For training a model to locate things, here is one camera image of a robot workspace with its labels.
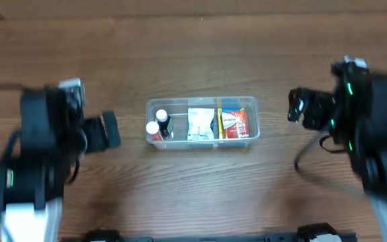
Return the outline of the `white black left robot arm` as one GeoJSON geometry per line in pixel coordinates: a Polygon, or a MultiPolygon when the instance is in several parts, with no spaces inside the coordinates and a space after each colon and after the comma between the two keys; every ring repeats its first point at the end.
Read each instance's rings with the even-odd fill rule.
{"type": "Polygon", "coordinates": [[[85,118],[79,78],[42,88],[2,84],[21,91],[21,126],[0,156],[2,241],[57,241],[65,186],[78,175],[88,153],[121,145],[113,111],[85,118]]]}

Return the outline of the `dark brown syrup bottle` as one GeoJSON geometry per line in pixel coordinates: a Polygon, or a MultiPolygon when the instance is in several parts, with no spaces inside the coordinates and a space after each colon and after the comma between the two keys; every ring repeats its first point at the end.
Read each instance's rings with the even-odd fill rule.
{"type": "Polygon", "coordinates": [[[170,115],[168,115],[168,113],[163,109],[157,110],[156,121],[159,125],[159,130],[160,130],[163,138],[172,139],[173,138],[173,121],[172,121],[170,115]]]}

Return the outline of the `white blue packet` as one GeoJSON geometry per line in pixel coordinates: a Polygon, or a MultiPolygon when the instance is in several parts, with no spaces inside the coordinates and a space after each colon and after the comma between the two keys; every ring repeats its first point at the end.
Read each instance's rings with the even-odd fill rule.
{"type": "Polygon", "coordinates": [[[214,139],[214,109],[189,108],[187,140],[214,139]]]}

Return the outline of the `red white packet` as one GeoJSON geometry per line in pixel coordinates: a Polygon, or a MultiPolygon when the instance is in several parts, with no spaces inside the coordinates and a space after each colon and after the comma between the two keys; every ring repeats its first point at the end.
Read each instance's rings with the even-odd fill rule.
{"type": "Polygon", "coordinates": [[[249,123],[243,108],[224,108],[220,117],[223,139],[249,138],[249,123]]]}

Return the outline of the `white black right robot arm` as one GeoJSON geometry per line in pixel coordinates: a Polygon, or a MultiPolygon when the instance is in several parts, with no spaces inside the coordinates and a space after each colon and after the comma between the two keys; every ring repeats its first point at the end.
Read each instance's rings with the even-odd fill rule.
{"type": "Polygon", "coordinates": [[[294,169],[304,179],[322,180],[300,164],[314,145],[331,138],[340,146],[332,152],[349,157],[387,241],[387,73],[350,56],[333,63],[331,73],[332,92],[297,87],[288,94],[288,120],[318,132],[295,156],[294,169]]]}

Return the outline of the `orange tube with white cap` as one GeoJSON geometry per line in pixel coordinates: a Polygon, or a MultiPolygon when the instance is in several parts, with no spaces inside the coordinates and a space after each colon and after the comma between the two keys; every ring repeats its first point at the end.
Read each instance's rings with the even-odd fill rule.
{"type": "Polygon", "coordinates": [[[156,121],[150,121],[146,124],[146,132],[153,141],[163,141],[160,126],[156,121]]]}

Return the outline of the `blue VapoDrops box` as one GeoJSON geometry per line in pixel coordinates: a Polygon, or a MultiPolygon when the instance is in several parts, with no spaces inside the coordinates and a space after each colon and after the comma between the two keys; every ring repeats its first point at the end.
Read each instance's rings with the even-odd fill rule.
{"type": "Polygon", "coordinates": [[[249,122],[244,108],[230,106],[225,108],[228,100],[218,100],[218,139],[235,140],[250,137],[249,122]]]}

